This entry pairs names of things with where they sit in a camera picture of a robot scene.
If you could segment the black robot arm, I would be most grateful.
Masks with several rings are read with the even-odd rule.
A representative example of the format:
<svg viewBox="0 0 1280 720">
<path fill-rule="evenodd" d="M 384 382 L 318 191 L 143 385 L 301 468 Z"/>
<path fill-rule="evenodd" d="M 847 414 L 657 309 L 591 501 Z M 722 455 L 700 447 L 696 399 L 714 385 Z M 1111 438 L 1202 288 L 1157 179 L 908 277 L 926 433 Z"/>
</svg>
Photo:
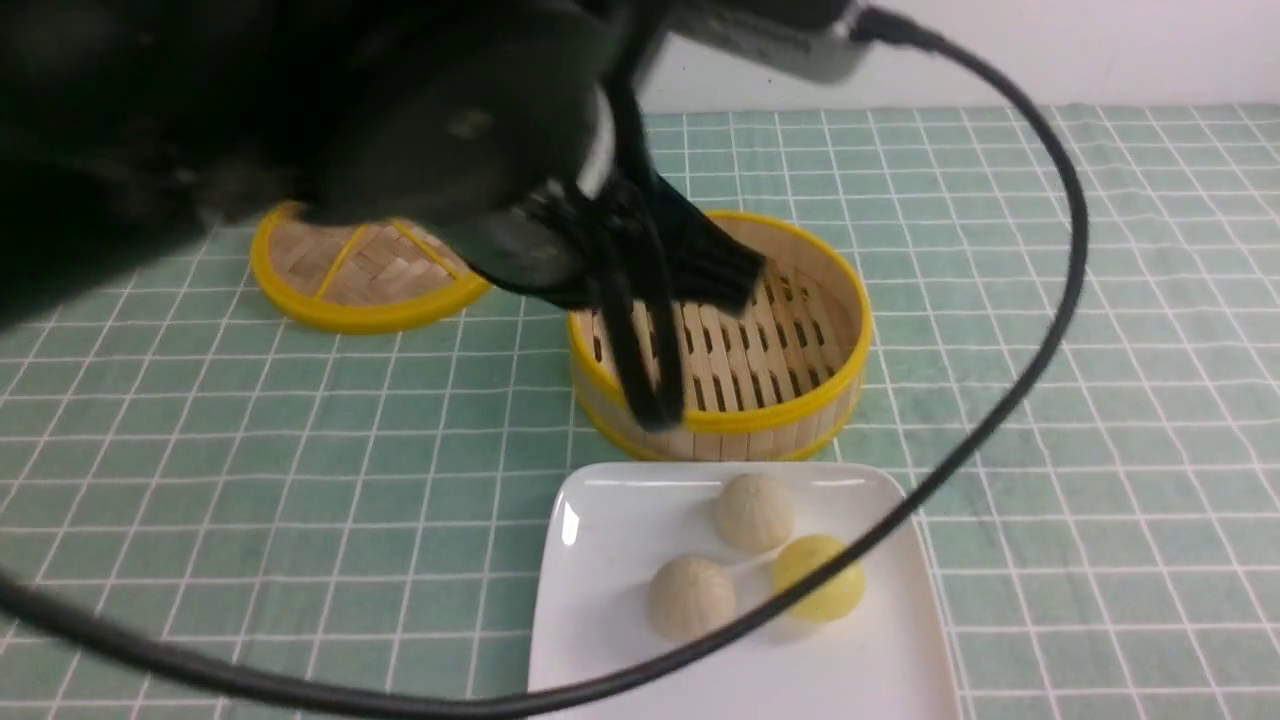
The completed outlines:
<svg viewBox="0 0 1280 720">
<path fill-rule="evenodd" d="M 675 314 L 764 258 L 662 181 L 636 1 L 5 1 L 3 325 L 280 202 L 399 219 L 498 288 L 595 310 L 646 430 L 685 414 Z"/>
</svg>

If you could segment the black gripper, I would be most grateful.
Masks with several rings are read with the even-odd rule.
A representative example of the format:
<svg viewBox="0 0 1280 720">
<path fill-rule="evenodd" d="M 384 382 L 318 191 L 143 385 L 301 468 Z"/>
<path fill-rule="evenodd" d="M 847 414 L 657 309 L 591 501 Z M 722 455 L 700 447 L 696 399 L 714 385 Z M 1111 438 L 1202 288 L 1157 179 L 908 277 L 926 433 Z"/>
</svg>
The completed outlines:
<svg viewBox="0 0 1280 720">
<path fill-rule="evenodd" d="M 685 410 L 675 301 L 744 313 L 765 258 L 658 174 L 650 213 L 630 196 L 598 199 L 617 143 L 604 83 L 635 9 L 398 6 L 353 44 L 338 92 L 355 108 L 311 156 L 300 215 L 314 225 L 413 222 L 525 293 L 582 284 L 634 420 L 663 432 Z"/>
</svg>

